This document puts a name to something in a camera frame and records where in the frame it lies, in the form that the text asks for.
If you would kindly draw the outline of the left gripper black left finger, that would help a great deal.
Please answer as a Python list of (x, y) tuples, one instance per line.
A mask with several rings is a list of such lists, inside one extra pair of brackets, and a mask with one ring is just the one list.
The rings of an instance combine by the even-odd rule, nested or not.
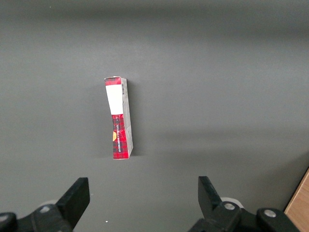
[(46, 203), (29, 215), (0, 214), (2, 232), (72, 232), (90, 203), (89, 181), (78, 178), (55, 203)]

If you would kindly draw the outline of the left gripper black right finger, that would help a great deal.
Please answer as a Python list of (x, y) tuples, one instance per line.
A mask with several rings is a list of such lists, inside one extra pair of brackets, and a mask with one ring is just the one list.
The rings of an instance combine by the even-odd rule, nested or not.
[(281, 211), (260, 208), (256, 214), (232, 201), (223, 201), (207, 176), (198, 178), (198, 203), (203, 218), (190, 232), (297, 232), (299, 229)]

